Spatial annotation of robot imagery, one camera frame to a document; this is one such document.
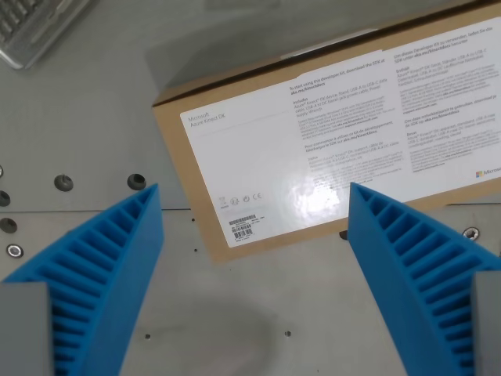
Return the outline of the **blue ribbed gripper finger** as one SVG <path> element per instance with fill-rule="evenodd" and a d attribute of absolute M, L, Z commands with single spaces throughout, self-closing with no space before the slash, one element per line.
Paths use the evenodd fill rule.
<path fill-rule="evenodd" d="M 152 185 L 70 230 L 10 273 L 49 289 L 55 375 L 118 375 L 164 243 Z"/>
<path fill-rule="evenodd" d="M 348 241 L 409 375 L 473 375 L 474 275 L 500 259 L 435 219 L 352 183 Z"/>

